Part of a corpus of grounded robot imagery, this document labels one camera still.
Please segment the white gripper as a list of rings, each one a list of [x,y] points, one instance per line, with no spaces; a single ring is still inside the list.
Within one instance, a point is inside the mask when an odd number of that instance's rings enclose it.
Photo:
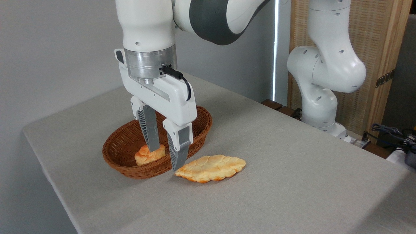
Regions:
[[[164,115],[172,170],[184,166],[189,145],[193,143],[192,121],[196,119],[192,86],[166,74],[162,68],[177,69],[176,50],[167,48],[153,52],[134,52],[119,48],[114,51],[126,90],[133,95],[131,108],[139,121],[150,152],[160,148],[155,111]]]

